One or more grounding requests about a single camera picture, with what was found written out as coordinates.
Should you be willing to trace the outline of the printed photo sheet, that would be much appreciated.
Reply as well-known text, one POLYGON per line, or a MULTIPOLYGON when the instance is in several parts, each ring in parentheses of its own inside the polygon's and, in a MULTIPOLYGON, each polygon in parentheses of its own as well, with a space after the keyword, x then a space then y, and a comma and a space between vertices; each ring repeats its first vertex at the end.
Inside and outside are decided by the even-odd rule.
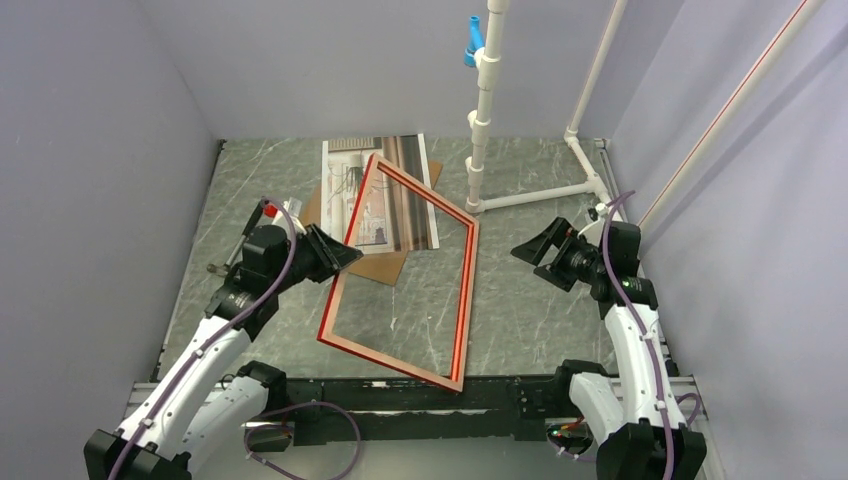
MULTIPOLYGON (((345 238, 373 154, 428 187, 434 183, 421 133, 323 141, 320 227, 336 240, 345 238)), ((365 254, 439 247, 434 206, 383 173, 365 188, 361 209, 356 247, 365 254)))

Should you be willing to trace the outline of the red picture frame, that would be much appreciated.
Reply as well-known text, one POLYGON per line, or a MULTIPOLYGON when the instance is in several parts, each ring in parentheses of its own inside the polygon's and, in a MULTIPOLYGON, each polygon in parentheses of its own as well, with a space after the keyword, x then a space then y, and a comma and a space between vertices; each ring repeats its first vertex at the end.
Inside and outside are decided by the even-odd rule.
POLYGON ((396 372, 403 373, 418 380, 429 382, 454 393, 460 393, 463 391, 465 379, 474 277, 480 233, 479 222, 469 213, 447 200, 443 195, 437 193, 432 188, 426 186, 406 172, 400 170, 399 167, 388 163, 384 157, 373 153, 369 157, 364 173, 363 185, 357 196, 353 216, 345 236, 344 244, 347 246, 353 247, 356 243, 355 235, 358 233, 359 224, 362 220, 362 206, 367 193, 367 188, 370 187, 371 184, 375 183, 379 174, 383 174, 385 177, 400 184, 416 196, 434 205, 434 207, 452 217, 467 229, 462 257, 462 267, 460 270, 460 291, 458 295, 456 327, 452 346, 450 373, 447 376, 439 375, 356 343, 352 340, 343 338, 333 332, 349 273, 349 269, 347 267, 343 268, 340 273, 336 274, 332 281, 320 327, 317 332, 317 340, 323 344, 396 372))

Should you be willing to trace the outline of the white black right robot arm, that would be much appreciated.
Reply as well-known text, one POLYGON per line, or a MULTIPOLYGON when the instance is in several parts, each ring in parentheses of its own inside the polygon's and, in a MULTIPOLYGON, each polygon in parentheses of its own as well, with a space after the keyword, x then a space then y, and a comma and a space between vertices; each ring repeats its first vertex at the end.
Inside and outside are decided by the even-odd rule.
POLYGON ((662 356, 658 299, 654 285, 638 274, 641 230, 606 221, 592 244, 566 219, 556 218, 512 256, 533 265, 535 275, 570 291, 589 286, 616 355, 621 391, 614 392, 606 369, 566 360, 548 394, 564 415, 579 412, 590 435, 549 430, 559 454, 578 460, 591 444, 600 479, 694 479, 707 455, 702 433, 691 429, 672 390, 662 356))

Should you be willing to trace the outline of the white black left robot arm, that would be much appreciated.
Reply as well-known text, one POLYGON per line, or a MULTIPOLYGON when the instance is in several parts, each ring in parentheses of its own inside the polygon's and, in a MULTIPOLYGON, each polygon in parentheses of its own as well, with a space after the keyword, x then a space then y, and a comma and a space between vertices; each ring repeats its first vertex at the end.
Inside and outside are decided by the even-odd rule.
POLYGON ((222 393, 209 395, 276 314, 281 293, 304 280, 321 283, 362 255, 315 225, 254 228, 176 363, 114 431, 97 430, 87 441, 89 478, 191 479, 230 432, 257 416, 279 417, 290 402, 286 375, 262 362, 245 364, 222 393))

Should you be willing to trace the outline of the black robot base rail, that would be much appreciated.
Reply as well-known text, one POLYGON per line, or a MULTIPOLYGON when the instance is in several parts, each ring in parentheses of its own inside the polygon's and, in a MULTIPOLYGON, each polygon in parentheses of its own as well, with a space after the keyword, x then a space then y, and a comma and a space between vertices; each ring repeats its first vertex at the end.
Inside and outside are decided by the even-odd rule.
POLYGON ((579 415, 560 374, 472 376, 460 393, 410 378, 290 378, 284 399, 246 426, 250 445, 275 451, 356 439, 544 441, 579 415))

